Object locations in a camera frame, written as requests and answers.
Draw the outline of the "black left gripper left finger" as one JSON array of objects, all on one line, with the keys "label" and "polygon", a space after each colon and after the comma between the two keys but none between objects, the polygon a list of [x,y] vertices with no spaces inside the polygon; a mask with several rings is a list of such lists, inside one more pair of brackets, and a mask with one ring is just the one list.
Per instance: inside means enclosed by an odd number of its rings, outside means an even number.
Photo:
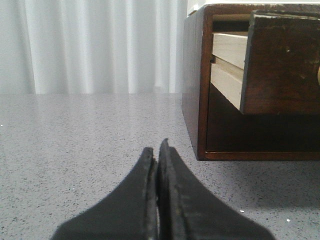
[{"label": "black left gripper left finger", "polygon": [[63,223],[54,240],[156,240],[157,170],[153,149],[143,149],[136,165],[107,197]]}]

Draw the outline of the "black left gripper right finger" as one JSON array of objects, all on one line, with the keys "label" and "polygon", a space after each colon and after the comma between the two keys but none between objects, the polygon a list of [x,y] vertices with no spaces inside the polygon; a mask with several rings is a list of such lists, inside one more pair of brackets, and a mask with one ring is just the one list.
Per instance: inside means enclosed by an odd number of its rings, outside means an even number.
[{"label": "black left gripper right finger", "polygon": [[158,209],[162,240],[272,240],[261,225],[215,197],[164,139],[158,158]]}]

